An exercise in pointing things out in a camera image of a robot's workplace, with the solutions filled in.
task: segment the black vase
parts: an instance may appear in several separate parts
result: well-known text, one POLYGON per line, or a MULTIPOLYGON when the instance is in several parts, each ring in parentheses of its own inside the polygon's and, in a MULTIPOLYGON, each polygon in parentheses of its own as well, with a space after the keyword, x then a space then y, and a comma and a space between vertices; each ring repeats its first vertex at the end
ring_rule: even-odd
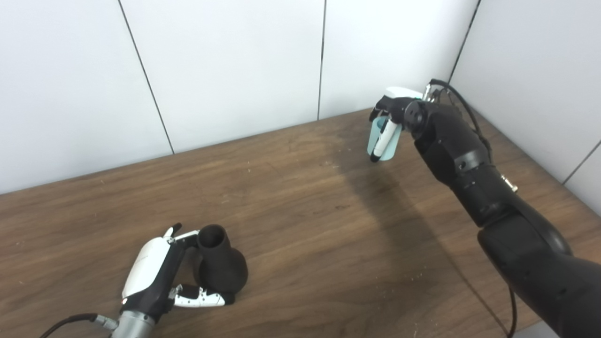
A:
POLYGON ((200 263, 200 284, 219 293, 238 293, 248 279, 246 259, 230 245, 225 229, 217 224, 202 228, 198 248, 203 256, 200 263))

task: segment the robotic arm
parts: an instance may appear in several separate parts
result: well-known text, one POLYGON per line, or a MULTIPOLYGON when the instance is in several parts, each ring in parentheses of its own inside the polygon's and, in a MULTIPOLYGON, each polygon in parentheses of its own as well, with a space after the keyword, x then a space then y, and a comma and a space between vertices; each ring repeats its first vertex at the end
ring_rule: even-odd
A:
POLYGON ((480 228, 478 242, 509 287, 560 337, 601 337, 601 265, 572 256, 558 230, 497 171, 486 140, 455 107, 429 102, 429 87, 425 100, 385 96, 378 102, 370 120, 388 119, 371 160, 379 160, 391 126, 411 132, 435 178, 480 228))
POLYGON ((148 338, 162 315, 179 307, 214 307, 234 303, 234 295, 248 279, 246 260, 230 247, 225 229, 212 224, 175 236, 182 225, 170 227, 162 237, 148 241, 140 250, 123 288, 118 321, 83 313, 56 323, 41 338, 64 324, 88 320, 111 331, 111 338, 148 338), (174 285, 185 252, 196 248, 203 256, 201 286, 174 285))

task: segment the wooden table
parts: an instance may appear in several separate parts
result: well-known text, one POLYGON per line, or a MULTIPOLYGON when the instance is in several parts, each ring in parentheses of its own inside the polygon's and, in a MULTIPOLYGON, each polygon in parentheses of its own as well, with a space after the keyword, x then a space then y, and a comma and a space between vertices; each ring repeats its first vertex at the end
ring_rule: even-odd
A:
MULTIPOLYGON (((233 306, 174 309, 153 337, 504 337, 506 285, 478 229, 404 134, 372 164, 366 111, 0 196, 0 337, 80 312, 116 317, 142 245, 222 224, 248 284, 233 306)), ((583 258, 601 221, 489 124, 501 172, 583 258)), ((177 279, 193 283, 198 258, 177 279)), ((537 321, 519 303, 519 327, 537 321)), ((89 323, 52 337, 106 337, 89 323)))

